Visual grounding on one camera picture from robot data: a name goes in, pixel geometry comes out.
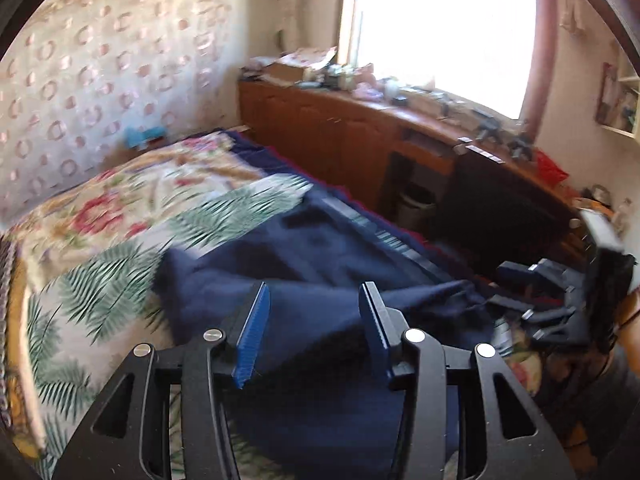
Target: curtain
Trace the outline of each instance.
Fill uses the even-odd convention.
[[[584,0],[558,0],[560,27],[570,34],[581,34],[586,31],[582,6]]]
[[[301,46],[307,46],[307,33],[302,17],[306,0],[278,0],[279,47],[292,52]]]
[[[230,0],[57,0],[0,61],[0,225],[108,165],[127,127],[234,113]]]

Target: desk surface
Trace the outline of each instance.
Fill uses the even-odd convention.
[[[378,111],[385,116],[394,118],[400,123],[401,126],[405,128],[410,128],[412,130],[425,134],[433,138],[434,140],[439,140],[440,142],[451,147],[460,144],[460,141],[458,140],[460,137],[473,137],[473,134],[468,132],[467,130],[464,130],[458,126],[453,126],[452,124],[447,124],[425,113],[411,110],[410,108],[396,107],[386,102],[374,103],[359,101],[357,99],[354,99],[348,92],[329,91],[326,89],[301,90],[294,87],[290,88],[290,90],[297,92],[311,92],[318,95],[318,97],[350,102],[352,104],[359,105],[370,110]],[[559,202],[562,202],[566,206],[572,207],[571,197],[563,193],[562,190],[552,188],[551,186],[549,186],[549,184],[542,180],[538,176],[535,164],[530,162],[514,162],[511,159],[509,151],[504,146],[496,146],[493,143],[479,144],[475,141],[473,142],[473,144],[503,160],[504,164],[502,166],[506,170],[511,171],[512,173],[515,173],[520,177],[530,181],[539,188],[543,189],[549,195],[555,197],[555,199]],[[408,150],[403,150],[402,154],[411,158],[408,154]]]

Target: wall shelf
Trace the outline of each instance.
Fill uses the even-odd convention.
[[[631,132],[626,132],[625,130],[619,130],[617,128],[612,128],[611,126],[606,126],[604,124],[601,124],[600,126],[602,126],[605,130],[609,130],[610,132],[615,132],[617,134],[624,135],[625,137],[630,137],[631,139],[635,139],[636,138],[636,135],[631,133]]]
[[[620,46],[617,48],[617,66],[604,65],[596,122],[605,130],[640,143],[640,76]],[[633,110],[635,117],[627,119]]]

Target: window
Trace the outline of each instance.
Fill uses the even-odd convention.
[[[354,8],[352,64],[373,63],[377,78],[407,85],[435,78],[445,92],[520,117],[536,0],[355,0]]]

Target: bottle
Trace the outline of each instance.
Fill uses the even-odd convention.
[[[619,237],[625,233],[629,226],[629,213],[631,212],[631,206],[631,200],[629,198],[625,198],[611,218],[613,229]]]

